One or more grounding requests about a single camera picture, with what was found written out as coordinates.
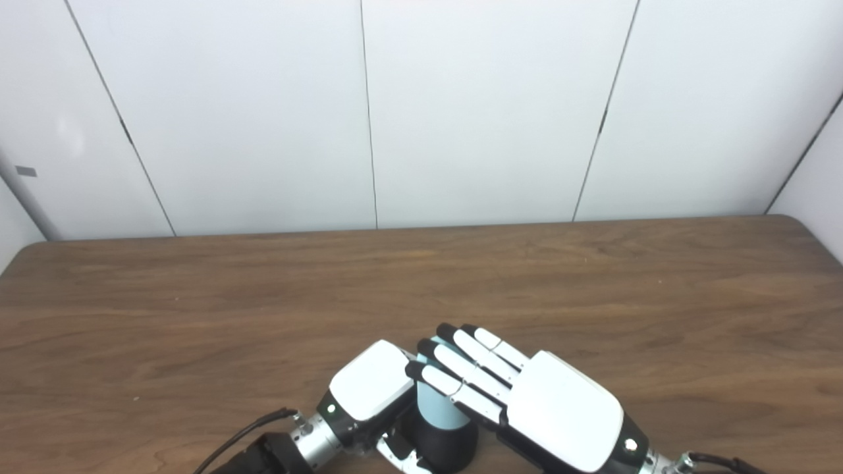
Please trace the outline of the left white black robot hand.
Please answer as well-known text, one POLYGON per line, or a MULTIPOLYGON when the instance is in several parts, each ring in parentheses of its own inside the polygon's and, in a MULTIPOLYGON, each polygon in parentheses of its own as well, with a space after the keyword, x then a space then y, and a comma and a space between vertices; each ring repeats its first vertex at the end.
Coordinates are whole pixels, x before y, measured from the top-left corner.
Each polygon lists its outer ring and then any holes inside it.
POLYGON ((398 435, 398 423, 416 405, 415 382, 404 372, 410 353, 374 342, 329 381, 316 407, 310 465, 325 465, 340 451, 376 450, 402 473, 429 473, 417 449, 398 435))

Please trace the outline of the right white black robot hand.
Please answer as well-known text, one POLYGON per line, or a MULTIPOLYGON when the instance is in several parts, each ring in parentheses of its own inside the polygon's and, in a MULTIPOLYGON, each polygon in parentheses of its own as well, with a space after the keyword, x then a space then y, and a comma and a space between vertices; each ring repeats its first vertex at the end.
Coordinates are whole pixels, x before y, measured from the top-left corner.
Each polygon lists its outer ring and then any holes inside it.
POLYGON ((556 354, 442 323, 404 371, 544 473, 653 473, 647 435, 608 390, 556 354))

